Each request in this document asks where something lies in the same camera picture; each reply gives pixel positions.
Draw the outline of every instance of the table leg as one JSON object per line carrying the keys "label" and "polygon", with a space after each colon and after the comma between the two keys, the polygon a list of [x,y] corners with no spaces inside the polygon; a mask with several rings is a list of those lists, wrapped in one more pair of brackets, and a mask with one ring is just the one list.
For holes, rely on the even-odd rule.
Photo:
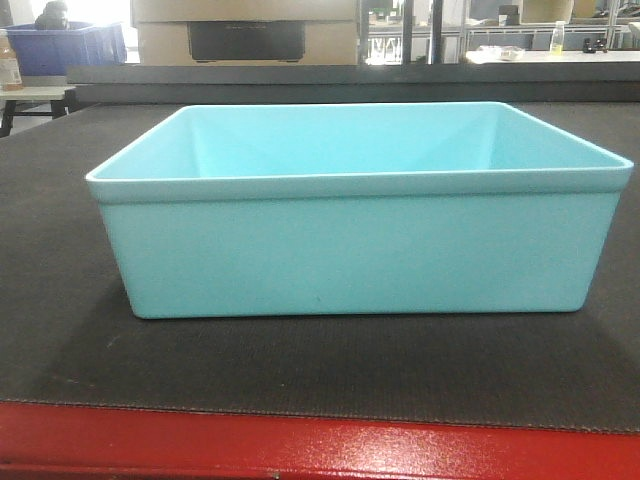
{"label": "table leg", "polygon": [[60,118],[67,114],[64,100],[51,100],[51,117]]}
{"label": "table leg", "polygon": [[0,137],[6,137],[13,127],[13,114],[16,113],[16,100],[7,100],[2,113],[2,125],[0,125]]}

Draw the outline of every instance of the black object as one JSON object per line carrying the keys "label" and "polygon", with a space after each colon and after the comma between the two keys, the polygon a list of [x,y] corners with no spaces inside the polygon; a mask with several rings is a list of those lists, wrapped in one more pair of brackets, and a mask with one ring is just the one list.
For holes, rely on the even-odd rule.
{"label": "black object", "polygon": [[520,13],[518,5],[500,5],[498,7],[498,23],[503,25],[519,25]]}
{"label": "black object", "polygon": [[591,40],[588,38],[582,42],[582,53],[596,53],[596,49],[591,46]]}
{"label": "black object", "polygon": [[62,1],[48,2],[42,15],[36,18],[36,30],[68,30],[67,4]]}
{"label": "black object", "polygon": [[500,5],[498,15],[518,15],[518,5]]}
{"label": "black object", "polygon": [[431,5],[431,37],[427,61],[431,64],[442,63],[442,9],[443,0],[433,0]]}
{"label": "black object", "polygon": [[596,50],[602,50],[602,53],[607,53],[609,50],[607,49],[607,42],[605,41],[604,38],[599,38],[596,40],[596,43],[594,45],[594,48]]}
{"label": "black object", "polygon": [[194,60],[282,60],[304,56],[304,22],[189,22]]}
{"label": "black object", "polygon": [[598,50],[602,51],[602,53],[607,53],[609,51],[607,49],[607,42],[604,38],[597,39],[593,45],[591,45],[591,40],[589,38],[585,38],[582,42],[583,53],[596,53]]}
{"label": "black object", "polygon": [[405,0],[402,17],[402,63],[411,63],[411,46],[413,43],[413,0]]}

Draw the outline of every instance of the cardboard box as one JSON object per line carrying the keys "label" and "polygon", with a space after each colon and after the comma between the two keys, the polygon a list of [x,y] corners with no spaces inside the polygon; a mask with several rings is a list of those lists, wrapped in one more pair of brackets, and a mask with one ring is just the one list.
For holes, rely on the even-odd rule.
{"label": "cardboard box", "polygon": [[[357,0],[133,0],[140,61],[144,65],[354,65],[357,63]],[[193,58],[192,22],[300,22],[304,33],[297,58],[263,59],[257,50],[271,42],[255,39],[256,58]],[[229,45],[224,37],[216,45]]]}
{"label": "cardboard box", "polygon": [[132,0],[134,22],[356,21],[357,0]]}
{"label": "cardboard box", "polygon": [[573,0],[521,0],[520,23],[569,23]]}
{"label": "cardboard box", "polygon": [[138,25],[140,61],[143,65],[354,65],[357,63],[355,22],[305,22],[305,52],[295,62],[278,60],[221,60],[197,62],[189,49],[187,23]]}
{"label": "cardboard box", "polygon": [[575,0],[573,15],[577,18],[591,18],[596,13],[596,0]]}

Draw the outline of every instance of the blue plastic crate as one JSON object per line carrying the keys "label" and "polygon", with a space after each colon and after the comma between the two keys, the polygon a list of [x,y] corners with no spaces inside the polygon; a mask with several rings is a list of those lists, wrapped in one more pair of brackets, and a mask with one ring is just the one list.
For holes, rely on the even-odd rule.
{"label": "blue plastic crate", "polygon": [[113,65],[127,60],[122,24],[71,22],[70,30],[6,27],[25,76],[66,75],[72,65]]}
{"label": "blue plastic crate", "polygon": [[87,180],[140,317],[572,311],[631,169],[499,103],[196,106]]}

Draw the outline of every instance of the plastic tray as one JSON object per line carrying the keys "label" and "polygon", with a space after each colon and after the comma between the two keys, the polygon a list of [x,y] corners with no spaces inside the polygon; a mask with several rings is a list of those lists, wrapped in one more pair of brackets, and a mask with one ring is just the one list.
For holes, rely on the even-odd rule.
{"label": "plastic tray", "polygon": [[499,103],[195,106],[87,181],[140,317],[571,311],[631,169]]}

